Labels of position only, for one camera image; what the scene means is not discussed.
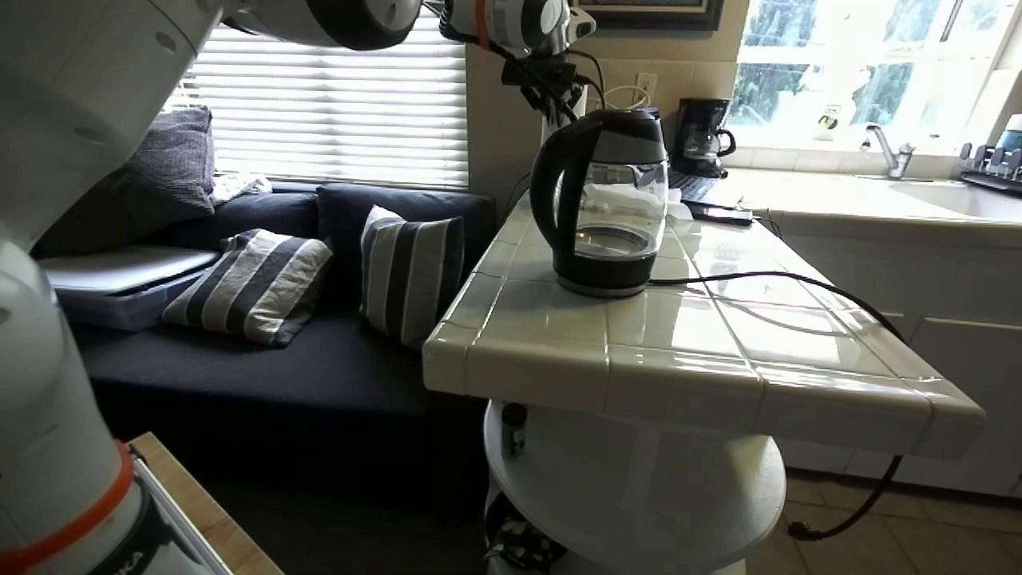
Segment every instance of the striped pillow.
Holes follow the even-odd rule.
[[[321,240],[267,229],[237,233],[216,265],[163,310],[163,320],[286,347],[313,314],[329,255]]]
[[[361,318],[422,348],[460,289],[462,252],[460,221],[403,221],[374,206],[361,229]]]

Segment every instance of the wooden frame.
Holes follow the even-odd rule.
[[[601,30],[715,32],[725,0],[579,0]]]

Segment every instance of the gray couch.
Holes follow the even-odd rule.
[[[313,320],[286,348],[177,326],[74,326],[113,432],[157,432],[202,480],[478,511],[482,402],[427,394],[419,353],[358,318],[358,233],[374,206],[405,221],[460,217],[469,265],[496,233],[496,207],[474,194],[298,182],[159,229],[147,243],[216,249],[229,233],[265,226],[319,238],[335,255]]]

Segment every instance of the glass kettle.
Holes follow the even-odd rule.
[[[659,114],[601,108],[556,130],[534,168],[529,206],[564,289],[639,295],[666,217]]]

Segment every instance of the faucet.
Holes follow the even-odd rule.
[[[902,145],[902,147],[893,150],[882,125],[865,125],[865,130],[875,135],[875,145],[885,155],[885,164],[889,164],[885,177],[889,180],[902,180],[908,164],[913,159],[916,147]]]

